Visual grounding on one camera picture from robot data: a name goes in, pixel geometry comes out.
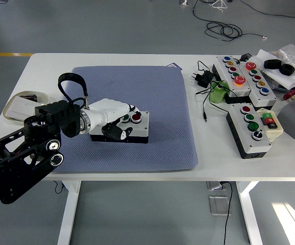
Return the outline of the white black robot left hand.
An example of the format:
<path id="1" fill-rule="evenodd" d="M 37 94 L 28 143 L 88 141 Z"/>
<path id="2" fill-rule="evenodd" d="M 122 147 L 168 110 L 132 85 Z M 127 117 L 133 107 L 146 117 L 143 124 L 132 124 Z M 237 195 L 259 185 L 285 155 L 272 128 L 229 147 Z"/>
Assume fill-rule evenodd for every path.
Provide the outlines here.
<path id="1" fill-rule="evenodd" d="M 99 126 L 104 136 L 115 141 L 124 140 L 131 134 L 133 128 L 122 129 L 118 124 L 130 112 L 141 116 L 139 109 L 133 105 L 111 99 L 97 101 L 81 109 L 81 133 L 90 133 Z"/>

